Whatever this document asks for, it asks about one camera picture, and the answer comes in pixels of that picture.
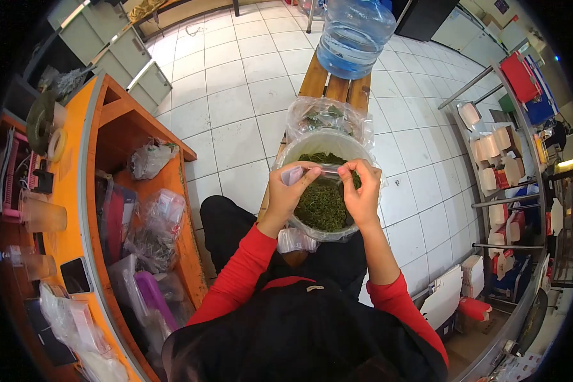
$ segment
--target white cabinet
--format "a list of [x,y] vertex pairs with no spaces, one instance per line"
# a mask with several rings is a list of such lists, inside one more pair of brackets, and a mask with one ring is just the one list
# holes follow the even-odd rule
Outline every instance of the white cabinet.
[[506,54],[470,16],[455,8],[431,40],[459,51],[478,64],[489,67],[490,59],[500,62]]
[[87,65],[130,20],[120,3],[113,7],[104,2],[91,5],[83,0],[61,0],[47,17],[49,24],[57,30],[79,6],[81,10],[65,25],[60,37]]
[[97,66],[93,72],[99,73],[103,69],[119,85],[127,88],[149,61],[151,55],[130,26],[93,59]]
[[152,62],[128,89],[128,93],[148,112],[153,114],[170,93],[172,86],[156,62]]
[[484,31],[480,31],[475,38],[461,50],[461,53],[483,67],[489,67],[490,60],[501,62],[507,57],[505,51],[501,49],[488,34],[484,33]]

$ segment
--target hand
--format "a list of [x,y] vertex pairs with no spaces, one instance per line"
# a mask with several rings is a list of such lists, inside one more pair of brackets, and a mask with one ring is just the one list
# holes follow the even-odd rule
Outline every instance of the hand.
[[[293,167],[301,166],[308,172],[295,184],[286,186],[282,182],[282,173]],[[314,179],[321,173],[321,165],[313,162],[293,162],[269,173],[269,206],[267,212],[257,224],[257,229],[268,237],[278,237],[278,232],[293,214],[304,193]]]
[[[351,171],[356,170],[361,187],[354,189]],[[344,183],[344,203],[359,229],[379,224],[378,195],[380,194],[381,169],[372,167],[366,159],[356,158],[337,169]]]

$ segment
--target wooden bench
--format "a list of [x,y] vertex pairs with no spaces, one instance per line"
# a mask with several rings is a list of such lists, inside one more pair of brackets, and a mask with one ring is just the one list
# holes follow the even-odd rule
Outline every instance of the wooden bench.
[[[371,73],[359,80],[345,80],[344,78],[339,78],[329,74],[318,62],[316,53],[314,53],[314,56],[310,61],[310,65],[308,66],[304,82],[301,84],[301,88],[299,89],[299,96],[314,96],[317,98],[325,96],[336,101],[350,103],[356,110],[367,114],[370,86]],[[286,138],[287,135],[285,134],[282,137],[276,156],[279,156],[282,153],[282,150],[286,147]],[[265,194],[263,195],[263,201],[261,201],[261,208],[259,209],[257,221],[263,218],[268,205],[269,188],[267,187],[265,189]],[[289,265],[297,266],[298,264],[301,264],[307,255],[306,251],[294,251],[284,254],[283,257]]]

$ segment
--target dried green leaves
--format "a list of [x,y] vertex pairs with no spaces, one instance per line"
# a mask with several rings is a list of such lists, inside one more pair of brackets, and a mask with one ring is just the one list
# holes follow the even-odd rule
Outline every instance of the dried green leaves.
[[[346,161],[333,153],[302,154],[300,161],[342,165]],[[361,187],[359,174],[352,172],[354,187]],[[305,225],[323,232],[335,232],[352,225],[352,218],[344,204],[344,187],[341,181],[317,178],[301,195],[295,216]]]

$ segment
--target red cooler box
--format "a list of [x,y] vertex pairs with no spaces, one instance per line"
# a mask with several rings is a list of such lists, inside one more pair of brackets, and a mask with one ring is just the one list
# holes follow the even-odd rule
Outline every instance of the red cooler box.
[[513,52],[507,57],[501,63],[501,70],[510,81],[518,101],[526,103],[541,95],[541,86],[520,52]]

